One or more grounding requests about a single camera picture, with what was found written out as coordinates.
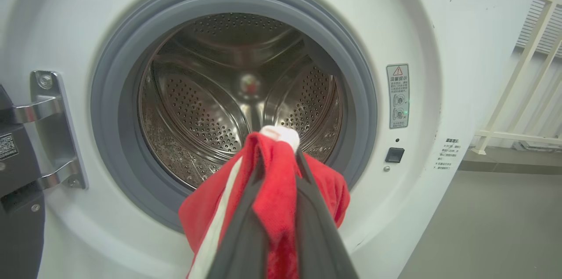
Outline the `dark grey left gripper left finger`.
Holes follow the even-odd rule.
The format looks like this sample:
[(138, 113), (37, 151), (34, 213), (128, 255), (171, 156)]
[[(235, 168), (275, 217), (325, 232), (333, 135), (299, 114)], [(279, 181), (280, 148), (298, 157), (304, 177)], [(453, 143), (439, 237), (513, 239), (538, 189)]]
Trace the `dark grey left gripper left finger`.
[(208, 279), (266, 279), (268, 235), (253, 211), (253, 203), (263, 185), (263, 155), (245, 186), (236, 211), (209, 269)]

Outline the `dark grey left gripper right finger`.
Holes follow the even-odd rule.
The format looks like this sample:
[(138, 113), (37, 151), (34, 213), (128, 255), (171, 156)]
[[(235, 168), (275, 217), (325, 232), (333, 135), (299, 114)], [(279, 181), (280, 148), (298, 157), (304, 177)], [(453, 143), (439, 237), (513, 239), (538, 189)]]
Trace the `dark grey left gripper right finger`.
[(357, 279), (357, 272), (301, 149), (295, 153), (296, 245), (301, 279)]

